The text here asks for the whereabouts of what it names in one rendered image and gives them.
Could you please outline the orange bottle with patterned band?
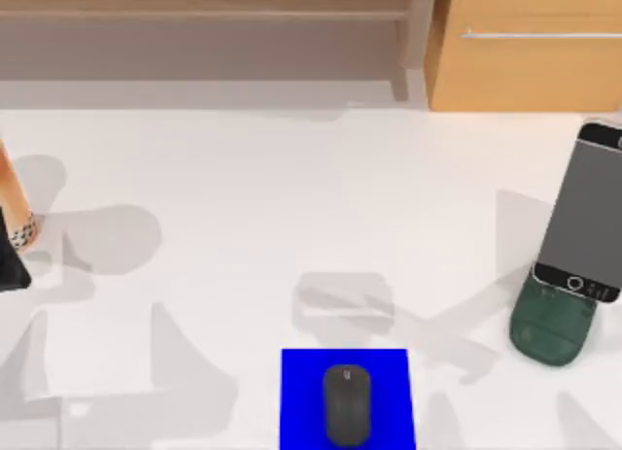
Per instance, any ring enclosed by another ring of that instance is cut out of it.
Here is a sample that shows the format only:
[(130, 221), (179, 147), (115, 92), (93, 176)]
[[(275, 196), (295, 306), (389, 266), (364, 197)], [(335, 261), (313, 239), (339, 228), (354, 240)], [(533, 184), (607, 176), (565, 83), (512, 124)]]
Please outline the orange bottle with patterned band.
[(0, 139), (0, 208), (12, 246), (24, 251), (38, 236), (39, 228), (16, 170)]

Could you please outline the dark grey computer mouse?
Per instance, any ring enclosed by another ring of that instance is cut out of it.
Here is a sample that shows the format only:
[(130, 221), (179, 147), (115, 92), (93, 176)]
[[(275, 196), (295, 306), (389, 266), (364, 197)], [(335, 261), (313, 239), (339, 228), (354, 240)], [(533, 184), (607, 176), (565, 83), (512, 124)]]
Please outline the dark grey computer mouse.
[(325, 434), (339, 448), (365, 444), (371, 429), (371, 380), (357, 364), (336, 364), (323, 376)]

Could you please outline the wooden cupboard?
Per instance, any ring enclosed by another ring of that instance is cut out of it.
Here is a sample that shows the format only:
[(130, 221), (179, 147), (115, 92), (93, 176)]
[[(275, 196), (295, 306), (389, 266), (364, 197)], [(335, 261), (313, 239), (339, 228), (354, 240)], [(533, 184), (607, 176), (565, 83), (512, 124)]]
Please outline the wooden cupboard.
[(437, 112), (612, 112), (622, 40), (473, 40), (476, 32), (622, 32), (622, 0), (434, 0), (425, 58)]

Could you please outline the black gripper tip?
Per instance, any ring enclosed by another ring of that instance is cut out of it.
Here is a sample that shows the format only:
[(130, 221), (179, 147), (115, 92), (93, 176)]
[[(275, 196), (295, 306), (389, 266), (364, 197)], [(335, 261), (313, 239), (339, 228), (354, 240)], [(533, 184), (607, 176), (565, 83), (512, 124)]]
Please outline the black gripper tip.
[(27, 289), (31, 276), (13, 247), (0, 207), (0, 293)]

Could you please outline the dark green phone stand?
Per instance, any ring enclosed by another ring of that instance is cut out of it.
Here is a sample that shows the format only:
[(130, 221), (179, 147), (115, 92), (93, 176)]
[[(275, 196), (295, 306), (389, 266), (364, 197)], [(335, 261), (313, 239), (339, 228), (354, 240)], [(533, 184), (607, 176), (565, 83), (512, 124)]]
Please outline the dark green phone stand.
[(568, 294), (528, 274), (509, 317), (509, 339), (524, 356), (548, 366), (572, 363), (597, 312), (591, 299)]

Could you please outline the blue square mouse mat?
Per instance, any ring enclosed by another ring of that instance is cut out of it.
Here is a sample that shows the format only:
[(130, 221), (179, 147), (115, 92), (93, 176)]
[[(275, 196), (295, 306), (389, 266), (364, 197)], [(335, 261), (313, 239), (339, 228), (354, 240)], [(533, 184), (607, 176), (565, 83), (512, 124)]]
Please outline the blue square mouse mat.
[[(326, 430), (325, 372), (355, 364), (370, 376), (370, 437), (359, 448), (332, 443)], [(404, 349), (284, 349), (279, 450), (418, 450), (408, 354)]]

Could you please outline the open wooden shelf unit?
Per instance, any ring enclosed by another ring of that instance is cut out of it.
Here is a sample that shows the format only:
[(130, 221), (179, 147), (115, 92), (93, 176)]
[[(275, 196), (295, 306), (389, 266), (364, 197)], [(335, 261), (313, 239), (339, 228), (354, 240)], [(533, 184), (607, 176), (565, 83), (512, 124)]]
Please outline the open wooden shelf unit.
[(302, 85), (408, 96), (433, 0), (0, 0), (0, 82), (209, 83), (265, 102)]

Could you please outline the grey and black smartphone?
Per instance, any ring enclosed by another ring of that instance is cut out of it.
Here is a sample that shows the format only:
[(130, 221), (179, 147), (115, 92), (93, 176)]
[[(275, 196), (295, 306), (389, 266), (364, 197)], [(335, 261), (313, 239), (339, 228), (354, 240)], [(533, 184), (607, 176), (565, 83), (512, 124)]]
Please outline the grey and black smartphone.
[(622, 295), (622, 125), (579, 128), (532, 273), (600, 303)]

